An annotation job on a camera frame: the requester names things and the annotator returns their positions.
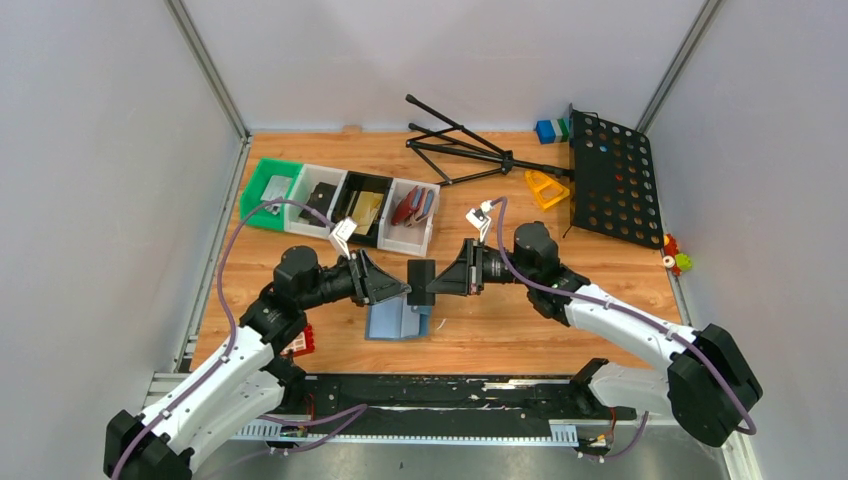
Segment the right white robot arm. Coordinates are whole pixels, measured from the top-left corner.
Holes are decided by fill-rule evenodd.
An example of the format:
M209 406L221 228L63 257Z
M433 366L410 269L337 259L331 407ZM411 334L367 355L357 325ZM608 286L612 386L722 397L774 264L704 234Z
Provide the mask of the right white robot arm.
M676 324L616 299L560 261L543 223L520 225L510 251L465 240L426 290L472 296L488 284L521 284L542 317L600 336L647 363L645 369L604 359L587 365L586 380L570 392L580 415L596 417L608 407L657 413L712 447L734 432L755 434L750 412L763 389L729 331Z

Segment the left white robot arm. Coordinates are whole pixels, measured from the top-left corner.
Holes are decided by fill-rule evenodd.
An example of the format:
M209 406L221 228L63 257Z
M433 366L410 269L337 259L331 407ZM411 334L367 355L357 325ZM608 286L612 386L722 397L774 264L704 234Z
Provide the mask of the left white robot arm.
M282 351L305 329L307 310L344 299L373 306L411 290L364 250L325 267L312 248L289 248L213 356L141 413L122 410L110 420L104 473L111 479L192 478L260 415L304 405L305 373Z

